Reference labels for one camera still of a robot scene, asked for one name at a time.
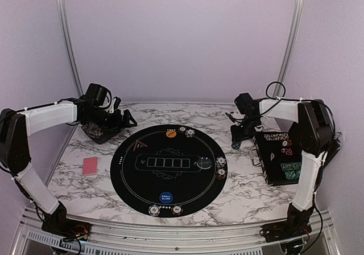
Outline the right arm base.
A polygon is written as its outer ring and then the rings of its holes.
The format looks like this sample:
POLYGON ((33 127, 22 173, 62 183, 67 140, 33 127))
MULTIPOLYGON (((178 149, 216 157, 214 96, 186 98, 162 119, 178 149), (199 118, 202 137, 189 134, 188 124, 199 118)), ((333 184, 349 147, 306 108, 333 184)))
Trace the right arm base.
POLYGON ((304 236, 310 238, 312 228, 310 222, 306 222, 298 227, 290 227, 288 221, 277 221, 261 226, 259 234, 265 238, 266 242, 282 241, 281 250, 288 252, 301 252, 307 241, 304 236))

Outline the black dealer button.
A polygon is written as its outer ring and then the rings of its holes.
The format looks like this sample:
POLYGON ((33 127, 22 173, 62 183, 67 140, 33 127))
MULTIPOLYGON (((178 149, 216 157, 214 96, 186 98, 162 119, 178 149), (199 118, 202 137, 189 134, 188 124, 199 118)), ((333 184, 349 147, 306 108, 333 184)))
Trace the black dealer button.
POLYGON ((197 161, 197 167, 207 170, 212 167, 212 161, 208 157, 200 157, 197 161))

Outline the orange big blind button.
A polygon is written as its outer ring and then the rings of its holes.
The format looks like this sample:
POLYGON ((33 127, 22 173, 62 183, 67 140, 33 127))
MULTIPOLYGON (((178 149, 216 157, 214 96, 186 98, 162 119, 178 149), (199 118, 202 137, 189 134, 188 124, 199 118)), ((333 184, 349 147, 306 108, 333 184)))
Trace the orange big blind button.
POLYGON ((177 132, 175 130, 168 130, 166 131, 166 136, 168 138, 174 138, 177 136, 177 132))

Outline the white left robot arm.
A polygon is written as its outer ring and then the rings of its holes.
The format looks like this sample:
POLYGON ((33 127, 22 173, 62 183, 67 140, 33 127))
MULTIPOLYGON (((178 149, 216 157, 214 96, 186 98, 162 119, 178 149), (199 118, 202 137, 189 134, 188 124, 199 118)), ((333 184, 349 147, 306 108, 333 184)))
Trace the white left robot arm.
POLYGON ((121 99, 112 97, 102 85, 91 83, 78 98, 63 98, 54 103, 1 111, 1 164, 19 189, 51 215, 49 225, 60 235, 72 230, 71 221, 62 214, 64 207, 50 192, 32 164, 31 137, 65 124, 82 125, 87 136, 102 144, 123 129, 137 126, 129 110, 120 110, 121 99))

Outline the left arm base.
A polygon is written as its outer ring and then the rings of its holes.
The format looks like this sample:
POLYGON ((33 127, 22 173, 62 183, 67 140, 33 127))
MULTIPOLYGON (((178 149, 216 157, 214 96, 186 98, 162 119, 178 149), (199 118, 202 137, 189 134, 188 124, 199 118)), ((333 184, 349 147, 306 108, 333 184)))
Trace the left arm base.
POLYGON ((52 214, 43 214, 42 230, 63 236, 65 241, 87 240, 90 224, 67 218, 65 209, 57 209, 52 214))

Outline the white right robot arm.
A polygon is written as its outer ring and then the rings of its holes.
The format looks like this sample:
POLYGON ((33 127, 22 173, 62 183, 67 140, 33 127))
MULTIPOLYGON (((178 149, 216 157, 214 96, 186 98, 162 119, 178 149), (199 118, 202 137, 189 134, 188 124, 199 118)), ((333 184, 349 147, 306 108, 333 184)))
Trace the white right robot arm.
POLYGON ((282 232, 293 237, 303 229, 314 209, 314 195, 325 166, 336 155, 340 143, 331 110, 322 100, 253 99, 241 93, 234 100, 242 119, 231 126, 232 148, 253 138, 260 166, 272 185, 297 183, 282 232), (257 132, 263 117, 291 121, 287 132, 257 132))

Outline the blue small blind button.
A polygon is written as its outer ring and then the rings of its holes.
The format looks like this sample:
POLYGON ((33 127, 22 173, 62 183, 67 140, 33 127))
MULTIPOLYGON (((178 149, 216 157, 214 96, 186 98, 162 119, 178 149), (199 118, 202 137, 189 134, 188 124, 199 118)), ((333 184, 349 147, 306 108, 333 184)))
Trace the blue small blind button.
POLYGON ((159 196, 159 200, 163 204, 170 204, 173 202, 173 195, 170 192, 162 192, 159 196))

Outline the red triangular all-in marker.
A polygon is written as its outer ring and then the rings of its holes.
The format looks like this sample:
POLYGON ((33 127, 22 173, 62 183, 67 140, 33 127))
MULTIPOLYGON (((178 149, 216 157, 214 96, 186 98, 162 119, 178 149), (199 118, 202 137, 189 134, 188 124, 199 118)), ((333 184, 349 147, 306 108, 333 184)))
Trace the red triangular all-in marker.
POLYGON ((133 151, 137 151, 137 150, 145 149, 145 148, 148 148, 148 146, 145 143, 143 143, 141 141, 136 141, 134 144, 133 151))

